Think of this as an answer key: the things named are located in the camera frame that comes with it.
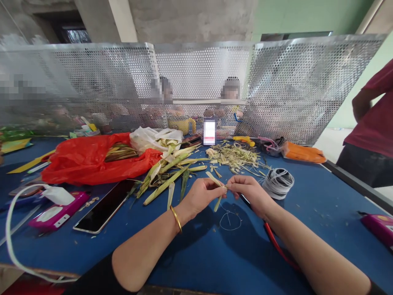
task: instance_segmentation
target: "red plastic bag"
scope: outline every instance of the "red plastic bag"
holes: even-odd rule
[[[41,173],[49,184],[96,185],[119,182],[147,172],[160,160],[162,152],[147,149],[140,157],[105,163],[109,149],[117,142],[130,144],[129,132],[80,137],[56,147],[51,164]]]

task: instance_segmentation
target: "hand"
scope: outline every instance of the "hand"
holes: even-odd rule
[[[219,196],[226,198],[226,191],[226,187],[218,187],[210,178],[198,178],[175,210],[178,215],[182,216],[185,224],[195,218],[214,199]]]
[[[239,193],[242,193],[250,202],[251,208],[255,214],[264,220],[267,218],[267,213],[278,206],[251,176],[232,176],[232,178],[228,180],[226,187],[233,193],[235,199],[239,199]]]

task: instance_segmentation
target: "metal screen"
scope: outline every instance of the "metal screen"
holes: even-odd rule
[[[192,134],[209,117],[222,138],[312,145],[385,37],[2,48],[0,125],[67,134],[84,116],[103,133]]]

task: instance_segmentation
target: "black sleeve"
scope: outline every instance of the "black sleeve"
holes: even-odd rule
[[[371,290],[368,295],[387,295],[380,287],[371,281]]]
[[[117,281],[112,268],[112,253],[68,287],[63,295],[113,294],[136,295],[125,290]]]

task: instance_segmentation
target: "red shirt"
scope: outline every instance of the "red shirt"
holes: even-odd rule
[[[393,158],[393,59],[363,89],[378,89],[385,95],[363,116],[344,142]]]

